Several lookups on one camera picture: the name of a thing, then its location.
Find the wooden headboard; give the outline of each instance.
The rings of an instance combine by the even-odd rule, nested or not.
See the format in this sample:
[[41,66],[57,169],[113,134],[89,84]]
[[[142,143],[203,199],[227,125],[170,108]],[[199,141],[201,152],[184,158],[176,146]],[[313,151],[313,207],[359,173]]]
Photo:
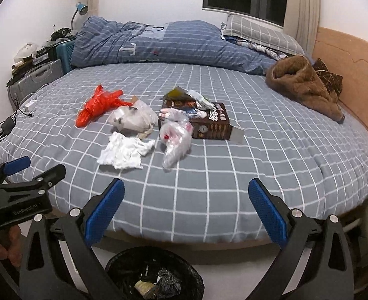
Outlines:
[[330,72],[343,76],[339,100],[368,130],[368,42],[320,27],[313,58],[321,58]]

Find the silver bolt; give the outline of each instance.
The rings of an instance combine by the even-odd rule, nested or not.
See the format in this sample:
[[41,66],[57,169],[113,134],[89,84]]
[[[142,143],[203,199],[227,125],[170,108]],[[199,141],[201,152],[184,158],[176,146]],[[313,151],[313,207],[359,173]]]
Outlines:
[[296,217],[296,218],[300,218],[302,216],[302,212],[300,209],[293,209],[291,211],[291,214]]
[[34,221],[35,222],[40,222],[42,219],[43,219],[42,214],[37,214],[36,216],[34,216]]
[[70,211],[70,215],[71,216],[79,216],[81,213],[81,210],[77,207],[73,208],[71,211]]
[[337,223],[338,222],[338,217],[334,214],[330,215],[330,221],[333,223]]

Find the brown fuzzy blanket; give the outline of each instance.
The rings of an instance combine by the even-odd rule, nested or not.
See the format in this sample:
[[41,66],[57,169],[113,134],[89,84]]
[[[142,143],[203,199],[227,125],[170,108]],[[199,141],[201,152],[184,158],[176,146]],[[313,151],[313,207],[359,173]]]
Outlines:
[[303,106],[342,124],[344,115],[337,105],[338,97],[329,94],[311,63],[303,56],[287,57],[270,67],[267,85]]

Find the brown box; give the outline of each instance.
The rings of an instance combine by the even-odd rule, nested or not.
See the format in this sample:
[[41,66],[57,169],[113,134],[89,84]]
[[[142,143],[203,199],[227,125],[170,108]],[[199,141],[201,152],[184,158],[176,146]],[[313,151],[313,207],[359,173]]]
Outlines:
[[233,127],[230,125],[225,105],[215,102],[213,104],[216,107],[215,111],[198,109],[196,101],[164,100],[158,116],[159,129],[169,114],[165,110],[175,108],[188,115],[189,122],[193,126],[192,137],[194,139],[230,140]]

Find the grey plaid pillow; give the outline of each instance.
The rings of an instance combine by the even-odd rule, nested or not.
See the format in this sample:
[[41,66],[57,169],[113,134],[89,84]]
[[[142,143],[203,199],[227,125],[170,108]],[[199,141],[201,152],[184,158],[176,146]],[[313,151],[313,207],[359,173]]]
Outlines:
[[290,35],[266,28],[246,17],[231,14],[223,36],[236,36],[288,55],[305,55],[302,47]]

